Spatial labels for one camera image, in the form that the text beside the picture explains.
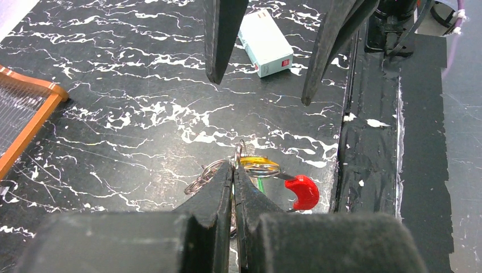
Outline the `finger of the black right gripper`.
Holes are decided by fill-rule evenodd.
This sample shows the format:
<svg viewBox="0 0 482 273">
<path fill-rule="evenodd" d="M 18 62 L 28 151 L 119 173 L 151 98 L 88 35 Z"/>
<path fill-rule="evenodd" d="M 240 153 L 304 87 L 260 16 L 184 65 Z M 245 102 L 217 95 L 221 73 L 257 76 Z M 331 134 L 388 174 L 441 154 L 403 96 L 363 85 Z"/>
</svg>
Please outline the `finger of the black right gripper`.
<svg viewBox="0 0 482 273">
<path fill-rule="evenodd" d="M 204 0 L 205 71 L 220 84 L 230 61 L 248 0 Z"/>
</svg>

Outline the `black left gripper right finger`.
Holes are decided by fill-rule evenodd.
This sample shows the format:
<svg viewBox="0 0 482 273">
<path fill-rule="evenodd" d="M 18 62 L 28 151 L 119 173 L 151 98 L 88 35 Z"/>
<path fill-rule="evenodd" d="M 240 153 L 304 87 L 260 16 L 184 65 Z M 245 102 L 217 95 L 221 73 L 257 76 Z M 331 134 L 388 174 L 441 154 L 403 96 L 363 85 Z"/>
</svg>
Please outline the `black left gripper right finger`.
<svg viewBox="0 0 482 273">
<path fill-rule="evenodd" d="M 426 272 L 410 231 L 384 213 L 287 213 L 233 172 L 240 272 Z"/>
</svg>

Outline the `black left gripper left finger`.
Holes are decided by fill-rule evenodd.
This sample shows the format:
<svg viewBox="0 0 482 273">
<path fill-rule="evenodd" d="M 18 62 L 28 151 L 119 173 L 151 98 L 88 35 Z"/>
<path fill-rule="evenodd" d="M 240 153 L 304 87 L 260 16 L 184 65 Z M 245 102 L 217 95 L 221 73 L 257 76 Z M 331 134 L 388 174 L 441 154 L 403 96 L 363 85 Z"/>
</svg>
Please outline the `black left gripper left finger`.
<svg viewBox="0 0 482 273">
<path fill-rule="evenodd" d="M 49 216 L 15 272 L 227 272 L 233 169 L 171 211 Z"/>
</svg>

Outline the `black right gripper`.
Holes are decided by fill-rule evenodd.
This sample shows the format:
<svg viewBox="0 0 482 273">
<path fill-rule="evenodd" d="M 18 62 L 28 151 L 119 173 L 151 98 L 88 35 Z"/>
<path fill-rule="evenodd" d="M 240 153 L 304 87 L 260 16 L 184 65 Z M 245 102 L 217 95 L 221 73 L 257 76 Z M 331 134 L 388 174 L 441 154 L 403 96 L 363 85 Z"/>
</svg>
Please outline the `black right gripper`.
<svg viewBox="0 0 482 273">
<path fill-rule="evenodd" d="M 330 1 L 315 39 L 301 102 L 308 106 L 331 64 L 355 32 L 369 18 L 365 51 L 387 57 L 409 57 L 414 52 L 415 31 L 433 1 Z"/>
</svg>

